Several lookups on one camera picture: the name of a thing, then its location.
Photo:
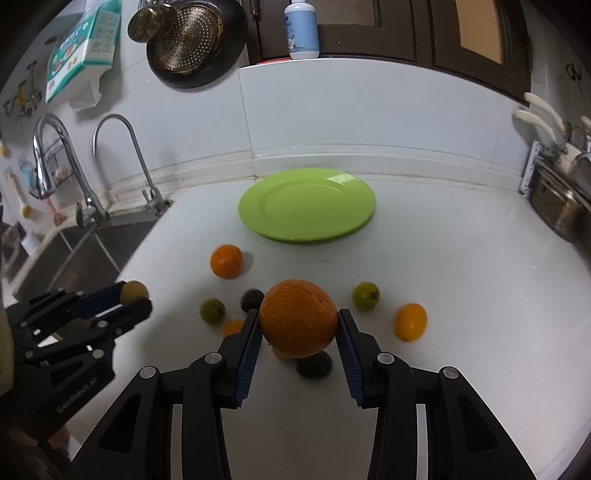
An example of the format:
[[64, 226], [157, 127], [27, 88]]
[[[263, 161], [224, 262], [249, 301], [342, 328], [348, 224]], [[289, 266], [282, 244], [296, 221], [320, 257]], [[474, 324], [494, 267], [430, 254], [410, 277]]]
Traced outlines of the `tan small fruit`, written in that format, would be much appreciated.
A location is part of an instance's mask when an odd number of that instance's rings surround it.
[[128, 305], [141, 298], [149, 298], [147, 287], [137, 281], [126, 282], [120, 291], [119, 301], [121, 305]]

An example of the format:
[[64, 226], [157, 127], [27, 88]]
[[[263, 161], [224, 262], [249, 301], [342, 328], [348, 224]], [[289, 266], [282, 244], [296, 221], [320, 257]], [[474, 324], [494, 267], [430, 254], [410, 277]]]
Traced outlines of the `orange kumquat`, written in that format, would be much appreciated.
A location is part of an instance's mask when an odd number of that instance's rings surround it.
[[405, 342], [414, 342], [421, 338], [428, 326], [428, 314], [418, 303], [401, 307], [394, 318], [394, 334]]

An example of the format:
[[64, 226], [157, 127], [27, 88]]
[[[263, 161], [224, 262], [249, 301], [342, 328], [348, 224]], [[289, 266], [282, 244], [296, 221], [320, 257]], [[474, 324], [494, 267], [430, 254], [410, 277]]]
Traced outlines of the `green small fruit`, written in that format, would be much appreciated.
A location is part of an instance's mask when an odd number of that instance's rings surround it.
[[201, 320], [209, 325], [220, 324], [224, 320], [225, 314], [225, 305], [221, 300], [216, 298], [204, 300], [199, 307], [199, 316]]

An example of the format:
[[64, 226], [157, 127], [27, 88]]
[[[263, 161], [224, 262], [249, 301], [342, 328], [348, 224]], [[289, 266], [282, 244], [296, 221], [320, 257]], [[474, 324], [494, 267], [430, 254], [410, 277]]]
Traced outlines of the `dark plum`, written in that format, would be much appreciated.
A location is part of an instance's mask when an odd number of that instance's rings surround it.
[[264, 299], [264, 293], [259, 289], [249, 289], [242, 295], [240, 300], [240, 308], [245, 313], [249, 313], [250, 310], [259, 310], [262, 306]]
[[321, 351], [315, 355], [297, 359], [295, 369], [304, 379], [321, 380], [332, 372], [332, 358], [327, 352]]

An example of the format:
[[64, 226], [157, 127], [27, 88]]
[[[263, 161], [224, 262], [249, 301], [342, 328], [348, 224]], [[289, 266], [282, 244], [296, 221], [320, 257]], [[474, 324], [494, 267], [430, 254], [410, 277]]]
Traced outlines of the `small orange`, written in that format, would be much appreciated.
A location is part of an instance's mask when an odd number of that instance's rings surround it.
[[238, 334], [242, 330], [244, 324], [245, 321], [243, 320], [231, 320], [226, 322], [222, 327], [222, 336], [226, 338], [230, 335]]

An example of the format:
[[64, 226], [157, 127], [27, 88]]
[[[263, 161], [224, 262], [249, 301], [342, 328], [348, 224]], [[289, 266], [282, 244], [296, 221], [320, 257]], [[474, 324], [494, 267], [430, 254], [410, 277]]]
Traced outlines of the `large orange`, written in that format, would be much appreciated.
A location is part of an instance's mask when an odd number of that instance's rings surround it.
[[267, 291], [259, 323], [271, 347], [290, 358], [305, 358], [331, 344], [338, 311], [331, 297], [314, 283], [283, 280]]

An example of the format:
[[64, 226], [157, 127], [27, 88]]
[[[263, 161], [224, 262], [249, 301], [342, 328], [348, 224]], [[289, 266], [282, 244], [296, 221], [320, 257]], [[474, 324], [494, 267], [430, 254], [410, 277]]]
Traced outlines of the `pull-down chrome faucet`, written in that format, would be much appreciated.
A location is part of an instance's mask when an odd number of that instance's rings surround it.
[[[52, 168], [50, 165], [52, 152], [49, 147], [44, 145], [43, 140], [46, 127], [50, 127], [57, 135], [57, 144], [61, 147], [62, 157], [66, 161], [65, 168], [60, 165]], [[32, 149], [35, 159], [36, 189], [34, 193], [38, 199], [48, 199], [61, 183], [70, 176], [74, 176], [83, 195], [83, 200], [76, 204], [76, 224], [80, 228], [85, 228], [90, 224], [101, 225], [108, 219], [106, 210], [96, 193], [91, 189], [81, 168], [67, 129], [56, 115], [45, 113], [37, 120], [33, 129]]]

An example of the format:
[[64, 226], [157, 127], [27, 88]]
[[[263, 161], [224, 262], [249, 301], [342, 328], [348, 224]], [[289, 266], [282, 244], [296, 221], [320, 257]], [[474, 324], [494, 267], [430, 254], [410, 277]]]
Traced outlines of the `orange on counter left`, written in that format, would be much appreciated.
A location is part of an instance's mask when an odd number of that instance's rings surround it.
[[214, 275], [219, 278], [236, 278], [242, 272], [242, 250], [231, 244], [221, 245], [212, 252], [209, 265]]

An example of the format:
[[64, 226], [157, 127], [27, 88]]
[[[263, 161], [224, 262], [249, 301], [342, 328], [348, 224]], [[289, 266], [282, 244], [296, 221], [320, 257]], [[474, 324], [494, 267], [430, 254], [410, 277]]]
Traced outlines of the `green plate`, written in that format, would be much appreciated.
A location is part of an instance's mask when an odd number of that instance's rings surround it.
[[325, 168], [287, 170], [263, 178], [238, 203], [238, 216], [271, 240], [305, 243], [348, 235], [376, 211], [372, 188], [352, 174]]

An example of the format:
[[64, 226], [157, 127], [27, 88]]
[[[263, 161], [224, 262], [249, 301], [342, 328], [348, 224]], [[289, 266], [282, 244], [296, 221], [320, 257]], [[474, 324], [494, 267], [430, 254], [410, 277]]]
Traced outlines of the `steel pot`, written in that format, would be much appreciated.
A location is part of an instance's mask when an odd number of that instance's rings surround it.
[[590, 249], [590, 197], [562, 173], [538, 162], [530, 204], [562, 239]]

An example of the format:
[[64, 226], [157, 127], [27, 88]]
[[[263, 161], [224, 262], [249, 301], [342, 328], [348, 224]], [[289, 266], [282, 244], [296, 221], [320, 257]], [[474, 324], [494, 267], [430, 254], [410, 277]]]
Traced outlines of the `teal tissue package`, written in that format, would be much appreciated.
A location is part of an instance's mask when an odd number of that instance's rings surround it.
[[121, 25], [119, 0], [92, 1], [47, 62], [45, 101], [74, 111], [95, 107], [100, 78], [113, 66]]

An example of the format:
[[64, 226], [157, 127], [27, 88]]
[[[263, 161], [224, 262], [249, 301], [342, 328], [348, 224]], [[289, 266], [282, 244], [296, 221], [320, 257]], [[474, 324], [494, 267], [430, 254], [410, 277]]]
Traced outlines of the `brass strainer ladle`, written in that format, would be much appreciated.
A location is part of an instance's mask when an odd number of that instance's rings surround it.
[[129, 20], [130, 40], [146, 45], [153, 72], [187, 75], [210, 60], [221, 42], [221, 12], [204, 3], [153, 3]]

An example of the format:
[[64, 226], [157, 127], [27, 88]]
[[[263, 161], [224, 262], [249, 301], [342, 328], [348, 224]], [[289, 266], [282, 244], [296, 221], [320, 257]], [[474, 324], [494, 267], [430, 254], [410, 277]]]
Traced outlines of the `black frying pan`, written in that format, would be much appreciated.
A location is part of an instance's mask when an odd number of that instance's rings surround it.
[[194, 89], [221, 78], [235, 65], [247, 38], [247, 18], [242, 4], [235, 0], [228, 1], [182, 1], [175, 4], [204, 3], [216, 7], [221, 12], [223, 33], [221, 42], [214, 56], [197, 71], [187, 75], [175, 75], [153, 72], [164, 84], [176, 89]]

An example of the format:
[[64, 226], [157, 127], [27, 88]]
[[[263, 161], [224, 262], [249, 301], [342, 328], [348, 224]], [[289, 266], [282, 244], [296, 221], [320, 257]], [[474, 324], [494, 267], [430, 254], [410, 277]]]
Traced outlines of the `blue soap bottle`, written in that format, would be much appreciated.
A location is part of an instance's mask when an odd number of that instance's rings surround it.
[[287, 50], [293, 60], [320, 56], [317, 10], [304, 0], [293, 0], [283, 11]]

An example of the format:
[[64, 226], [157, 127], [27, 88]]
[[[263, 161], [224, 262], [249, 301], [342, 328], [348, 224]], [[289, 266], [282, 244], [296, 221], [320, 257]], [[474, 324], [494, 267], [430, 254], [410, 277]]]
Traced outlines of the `dark wooden window frame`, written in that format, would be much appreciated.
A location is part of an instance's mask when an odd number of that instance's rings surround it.
[[[290, 58], [291, 1], [245, 1], [252, 64]], [[319, 57], [387, 60], [477, 82], [518, 102], [531, 89], [527, 24], [518, 1], [307, 1], [317, 10]]]

